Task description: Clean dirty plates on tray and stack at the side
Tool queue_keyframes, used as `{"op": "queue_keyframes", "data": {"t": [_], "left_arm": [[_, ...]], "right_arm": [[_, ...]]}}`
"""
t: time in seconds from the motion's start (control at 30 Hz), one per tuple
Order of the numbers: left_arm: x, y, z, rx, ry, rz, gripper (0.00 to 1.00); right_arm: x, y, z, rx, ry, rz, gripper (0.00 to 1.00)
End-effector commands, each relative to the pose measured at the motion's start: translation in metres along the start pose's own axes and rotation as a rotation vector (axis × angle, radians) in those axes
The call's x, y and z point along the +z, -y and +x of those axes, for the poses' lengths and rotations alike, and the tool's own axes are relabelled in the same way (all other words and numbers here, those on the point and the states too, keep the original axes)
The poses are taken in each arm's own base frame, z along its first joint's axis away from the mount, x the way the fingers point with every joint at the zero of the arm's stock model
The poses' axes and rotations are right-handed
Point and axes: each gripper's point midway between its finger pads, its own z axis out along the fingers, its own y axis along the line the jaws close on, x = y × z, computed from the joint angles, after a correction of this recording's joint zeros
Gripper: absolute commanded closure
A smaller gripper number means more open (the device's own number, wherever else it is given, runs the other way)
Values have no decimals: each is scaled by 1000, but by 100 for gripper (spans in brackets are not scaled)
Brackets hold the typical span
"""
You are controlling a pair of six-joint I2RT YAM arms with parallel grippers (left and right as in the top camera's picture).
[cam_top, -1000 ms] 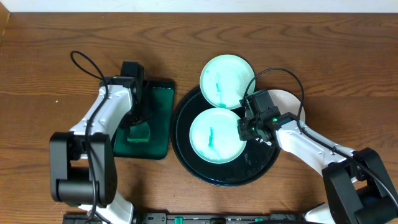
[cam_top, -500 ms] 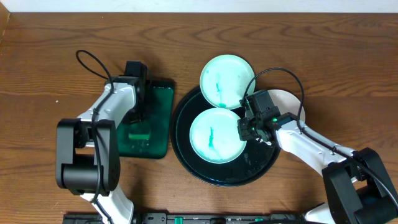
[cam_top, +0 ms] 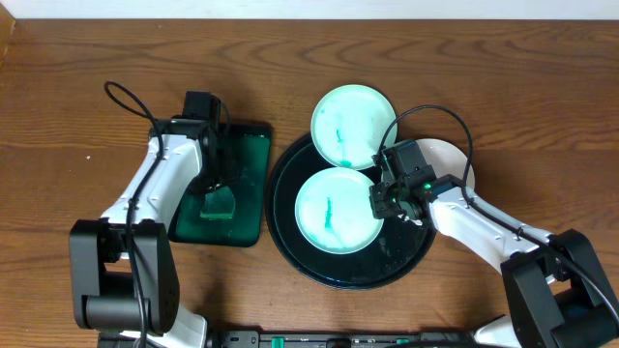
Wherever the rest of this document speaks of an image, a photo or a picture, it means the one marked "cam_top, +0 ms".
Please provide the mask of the green sponge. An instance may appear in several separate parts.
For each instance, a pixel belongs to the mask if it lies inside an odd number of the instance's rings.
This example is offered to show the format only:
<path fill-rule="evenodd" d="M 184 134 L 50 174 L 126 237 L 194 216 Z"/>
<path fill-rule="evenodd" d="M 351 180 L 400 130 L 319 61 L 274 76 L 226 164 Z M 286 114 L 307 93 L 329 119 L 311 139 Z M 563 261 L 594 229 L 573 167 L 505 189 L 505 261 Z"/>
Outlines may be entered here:
<path fill-rule="evenodd" d="M 200 216 L 209 220 L 232 219 L 236 199 L 230 187 L 221 187 L 205 195 Z"/>

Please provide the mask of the white plate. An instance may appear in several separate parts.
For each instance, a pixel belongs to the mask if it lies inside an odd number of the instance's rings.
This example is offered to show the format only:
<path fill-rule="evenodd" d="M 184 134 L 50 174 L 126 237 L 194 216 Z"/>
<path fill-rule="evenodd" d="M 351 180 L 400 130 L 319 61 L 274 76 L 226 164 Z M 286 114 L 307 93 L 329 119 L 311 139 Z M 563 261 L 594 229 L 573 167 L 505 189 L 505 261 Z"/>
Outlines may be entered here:
<path fill-rule="evenodd" d="M 435 138 L 418 139 L 416 143 L 437 178 L 451 174 L 463 179 L 467 156 L 457 146 Z"/>

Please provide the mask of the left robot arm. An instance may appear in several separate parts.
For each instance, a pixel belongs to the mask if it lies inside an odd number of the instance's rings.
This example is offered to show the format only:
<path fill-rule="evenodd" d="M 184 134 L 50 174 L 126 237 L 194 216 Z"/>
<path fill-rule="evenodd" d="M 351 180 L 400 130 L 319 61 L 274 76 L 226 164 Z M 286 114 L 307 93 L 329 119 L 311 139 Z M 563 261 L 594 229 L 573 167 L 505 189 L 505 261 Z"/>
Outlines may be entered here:
<path fill-rule="evenodd" d="M 70 232 L 74 320 L 133 347 L 203 347 L 208 324 L 180 302 L 168 231 L 186 192 L 222 188 L 235 162 L 229 124 L 164 119 L 117 201 Z"/>

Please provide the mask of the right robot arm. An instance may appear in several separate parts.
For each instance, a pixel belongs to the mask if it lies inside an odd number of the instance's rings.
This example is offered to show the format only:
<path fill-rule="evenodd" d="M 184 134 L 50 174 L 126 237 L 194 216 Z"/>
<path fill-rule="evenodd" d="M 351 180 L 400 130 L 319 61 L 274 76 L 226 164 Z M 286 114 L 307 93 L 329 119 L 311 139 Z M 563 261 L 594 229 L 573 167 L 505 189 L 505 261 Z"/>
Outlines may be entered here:
<path fill-rule="evenodd" d="M 377 218 L 401 216 L 470 248 L 502 276 L 522 347 L 600 347 L 618 336 L 618 300 L 589 240 L 501 212 L 453 175 L 370 188 Z"/>

